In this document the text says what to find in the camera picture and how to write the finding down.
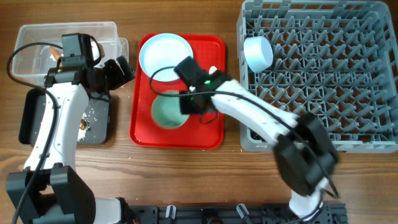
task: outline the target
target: clear plastic bin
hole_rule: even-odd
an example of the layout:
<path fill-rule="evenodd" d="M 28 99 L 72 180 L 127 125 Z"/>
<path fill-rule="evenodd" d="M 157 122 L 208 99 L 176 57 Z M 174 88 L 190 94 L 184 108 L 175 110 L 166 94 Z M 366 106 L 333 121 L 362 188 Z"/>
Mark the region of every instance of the clear plastic bin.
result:
<path fill-rule="evenodd" d="M 61 45 L 63 34 L 81 33 L 92 35 L 103 46 L 105 57 L 96 66 L 100 67 L 109 59 L 125 56 L 129 60 L 129 44 L 125 38 L 119 38 L 114 22 L 72 22 L 58 24 L 24 25 L 19 29 L 15 49 L 34 42 L 48 42 Z M 98 51 L 93 48 L 94 58 Z M 44 76 L 57 62 L 52 56 L 49 46 L 31 46 L 14 57 L 12 73 L 24 81 L 35 85 L 44 85 Z"/>

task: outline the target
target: wooden surface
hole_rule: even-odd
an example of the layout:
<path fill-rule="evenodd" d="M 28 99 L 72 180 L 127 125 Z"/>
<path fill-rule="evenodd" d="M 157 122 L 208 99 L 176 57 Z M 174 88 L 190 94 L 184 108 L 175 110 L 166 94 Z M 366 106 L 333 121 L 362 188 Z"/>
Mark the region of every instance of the wooden surface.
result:
<path fill-rule="evenodd" d="M 236 20 L 241 1 L 133 1 L 0 4 L 0 223 L 14 213 L 5 191 L 10 172 L 22 169 L 31 147 L 18 141 L 29 88 L 8 79 L 6 62 L 24 24 L 114 21 L 129 41 L 130 64 L 137 46 L 151 32 L 213 34 L 228 48 L 228 71 L 238 78 Z M 394 16 L 398 3 L 389 2 Z M 290 190 L 279 179 L 269 153 L 241 151 L 238 122 L 226 118 L 225 138 L 213 151 L 148 149 L 129 138 L 134 82 L 118 96 L 110 140 L 78 146 L 80 177 L 97 197 L 124 197 L 130 205 L 236 205 L 288 202 Z M 350 223 L 398 223 L 398 154 L 342 154 L 333 176 Z"/>

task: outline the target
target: red tray rim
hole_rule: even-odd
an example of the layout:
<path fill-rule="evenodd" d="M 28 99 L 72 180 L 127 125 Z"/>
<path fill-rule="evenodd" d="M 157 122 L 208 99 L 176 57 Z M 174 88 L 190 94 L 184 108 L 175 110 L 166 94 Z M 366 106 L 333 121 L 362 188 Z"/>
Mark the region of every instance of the red tray rim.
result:
<path fill-rule="evenodd" d="M 157 35 L 159 33 L 150 33 L 146 34 L 142 37 L 142 39 L 139 42 L 139 48 L 138 48 L 138 55 L 139 52 L 141 51 L 142 46 L 144 43 L 151 37 Z M 217 36 L 215 35 L 195 35 L 195 34 L 176 34 L 184 39 L 193 39 L 193 38 L 200 38 L 200 40 L 205 40 L 205 41 L 215 41 L 217 44 L 219 44 L 221 48 L 221 55 L 224 55 L 224 57 L 221 57 L 221 64 L 223 65 L 223 68 L 220 68 L 221 70 L 225 70 L 225 61 L 226 61 L 226 47 L 225 43 Z M 130 139 L 132 142 L 137 144 L 138 146 L 142 147 L 158 147 L 158 148 L 168 148 L 168 149 L 215 149 L 218 147 L 224 139 L 224 116 L 222 113 L 219 115 L 220 119 L 220 140 L 215 142 L 214 145 L 212 146 L 206 146 L 206 147 L 195 147 L 195 146 L 184 146 L 184 145 L 165 145 L 165 144 L 146 144 L 139 142 L 135 137 L 134 137 L 134 132 L 132 131 L 135 128 L 136 125 L 136 118 L 137 118 L 137 105 L 138 105 L 138 95 L 139 95 L 139 85 L 140 85 L 140 80 L 141 80 L 141 75 L 143 71 L 141 69 L 141 65 L 139 64 L 139 57 L 137 57 L 137 67 L 136 67 L 136 79 L 134 83 L 134 96 L 132 100 L 132 109 L 131 109 L 131 120 L 130 120 L 130 130 L 129 130 L 129 135 Z"/>

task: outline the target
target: white plate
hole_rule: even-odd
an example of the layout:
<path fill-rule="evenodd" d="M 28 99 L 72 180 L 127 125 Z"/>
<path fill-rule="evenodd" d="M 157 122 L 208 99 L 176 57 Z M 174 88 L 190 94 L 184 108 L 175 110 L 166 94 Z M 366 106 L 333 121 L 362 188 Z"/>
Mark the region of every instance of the white plate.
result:
<path fill-rule="evenodd" d="M 186 57 L 193 58 L 193 51 L 188 42 L 175 34 L 158 34 L 147 40 L 139 52 L 139 64 L 142 71 L 151 77 L 160 68 L 176 66 Z M 154 77 L 154 80 L 171 82 L 178 80 L 173 69 L 166 69 Z"/>

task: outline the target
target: wire dish rack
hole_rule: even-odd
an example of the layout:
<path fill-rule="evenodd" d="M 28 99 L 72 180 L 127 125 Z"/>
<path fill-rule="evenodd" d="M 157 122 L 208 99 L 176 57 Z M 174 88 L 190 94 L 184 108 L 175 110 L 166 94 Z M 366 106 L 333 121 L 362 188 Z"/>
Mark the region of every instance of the wire dish rack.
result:
<path fill-rule="evenodd" d="M 379 1 L 247 0 L 236 24 L 241 84 L 273 106 L 318 116 L 338 150 L 398 150 L 397 41 Z M 250 71 L 248 37 L 264 36 L 274 62 Z M 247 151 L 269 151 L 241 124 Z"/>

